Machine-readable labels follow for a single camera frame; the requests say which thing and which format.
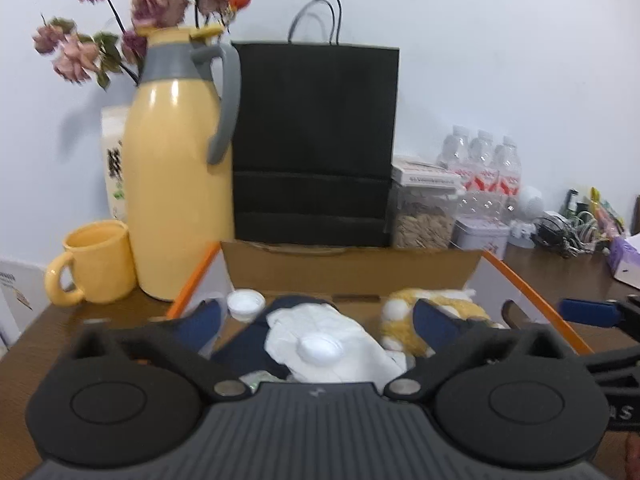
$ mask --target small white fan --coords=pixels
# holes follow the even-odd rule
[[[509,243],[527,249],[535,247],[535,243],[531,240],[531,235],[536,232],[533,221],[539,218],[544,210],[542,193],[532,186],[523,187],[518,193],[514,210],[516,218],[511,221]]]

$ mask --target white wall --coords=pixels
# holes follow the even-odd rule
[[[123,15],[129,0],[114,0]],[[232,26],[282,40],[307,0],[254,0]],[[640,157],[640,0],[343,0],[342,40],[401,49],[396,151],[435,156],[453,123],[509,132],[550,206],[597,186],[630,217]],[[92,33],[106,4],[0,0],[0,256],[38,264],[65,232],[107,216],[99,111],[126,102],[56,76],[32,49],[40,13]],[[310,20],[300,37],[314,39]]]

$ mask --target yellow thermos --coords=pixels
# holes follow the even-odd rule
[[[173,300],[212,241],[233,239],[230,141],[240,61],[221,27],[165,28],[148,36],[140,87],[127,117],[122,171],[140,287]],[[210,62],[222,58],[222,103]]]

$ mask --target mug handle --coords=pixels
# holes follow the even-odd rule
[[[54,305],[73,306],[84,300],[84,292],[79,288],[67,292],[60,286],[62,269],[68,267],[73,259],[73,254],[62,253],[49,264],[44,273],[44,290]]]
[[[195,64],[211,63],[215,57],[222,59],[222,102],[218,130],[209,139],[207,164],[219,164],[225,157],[236,129],[240,107],[240,56],[233,45],[217,43],[201,46],[191,53]]]

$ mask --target cable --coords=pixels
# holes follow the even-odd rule
[[[600,240],[598,223],[588,211],[570,220],[557,216],[535,219],[537,231],[532,240],[540,246],[557,251],[563,257],[593,253]]]
[[[287,43],[292,43],[291,38],[293,37],[293,33],[296,31],[296,27],[298,26],[298,22],[300,21],[300,19],[302,18],[302,16],[304,15],[304,13],[306,12],[307,9],[309,9],[310,7],[313,7],[316,3],[319,2],[324,2],[329,6],[329,9],[331,9],[331,16],[332,16],[332,25],[331,25],[331,33],[329,34],[329,44],[332,44],[332,39],[334,37],[334,31],[335,31],[335,11],[334,11],[334,7],[332,6],[332,4],[330,4],[327,0],[311,0],[308,4],[306,4],[304,7],[302,7],[302,9],[300,9],[298,11],[298,13],[296,14],[296,17],[293,18],[293,21],[291,22],[291,26],[289,27],[289,33],[287,34]],[[340,26],[338,25],[338,34],[340,34]]]
[[[338,3],[338,30],[335,33],[335,44],[340,45],[340,30],[342,30],[342,3],[340,0],[335,0]]]

